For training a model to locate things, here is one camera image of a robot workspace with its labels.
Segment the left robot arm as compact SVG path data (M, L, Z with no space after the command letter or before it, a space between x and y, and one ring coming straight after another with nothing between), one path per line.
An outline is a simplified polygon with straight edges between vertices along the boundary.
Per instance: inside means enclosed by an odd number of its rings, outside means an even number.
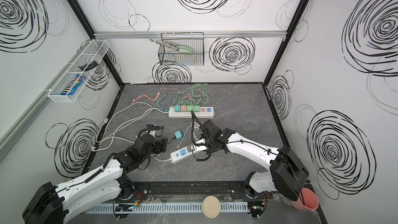
M145 133L118 153L112 152L102 166L75 179L39 187L22 213L26 224L66 224L103 202L129 200L138 195L127 174L139 168L151 155L166 151L168 140Z

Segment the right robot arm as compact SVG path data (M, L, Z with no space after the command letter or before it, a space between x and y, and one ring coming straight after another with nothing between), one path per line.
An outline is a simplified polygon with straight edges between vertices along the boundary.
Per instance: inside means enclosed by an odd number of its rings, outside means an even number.
M265 172L250 172L243 183L245 194L255 198L264 192L276 191L292 201L305 203L302 190L309 171L289 147L269 147L249 140L234 130L221 130L210 120L201 123L195 120L203 132L194 145L205 147L208 156L223 150L243 156L266 169Z

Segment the short blue power strip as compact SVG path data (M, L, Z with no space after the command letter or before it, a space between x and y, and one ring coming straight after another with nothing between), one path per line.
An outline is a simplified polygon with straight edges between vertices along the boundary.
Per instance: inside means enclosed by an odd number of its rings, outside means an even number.
M179 162L184 158L187 158L191 155L198 153L199 151L204 151L204 150L207 150L207 147L204 145L195 146L195 145L191 144L189 146L183 147L181 149L171 152L171 154L170 154L171 163Z

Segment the long colourful power strip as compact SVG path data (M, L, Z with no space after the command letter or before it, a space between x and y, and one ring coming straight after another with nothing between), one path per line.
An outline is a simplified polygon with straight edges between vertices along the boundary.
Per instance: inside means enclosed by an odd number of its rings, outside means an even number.
M213 107L199 107L199 111L195 112L194 110L191 111L186 111L186 112L176 112L174 107L170 107L168 111L168 116L169 118L191 118L192 113L198 118L198 119L213 119L215 116L215 111Z

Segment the teal plug adapter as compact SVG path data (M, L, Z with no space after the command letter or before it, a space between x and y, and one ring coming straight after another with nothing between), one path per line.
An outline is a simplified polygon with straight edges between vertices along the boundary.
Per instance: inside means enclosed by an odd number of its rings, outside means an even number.
M175 106L174 106L174 111L175 111L175 112L181 112L180 105L175 105Z
M175 132L175 138L177 140L182 139L184 137L184 132L183 131L177 131Z

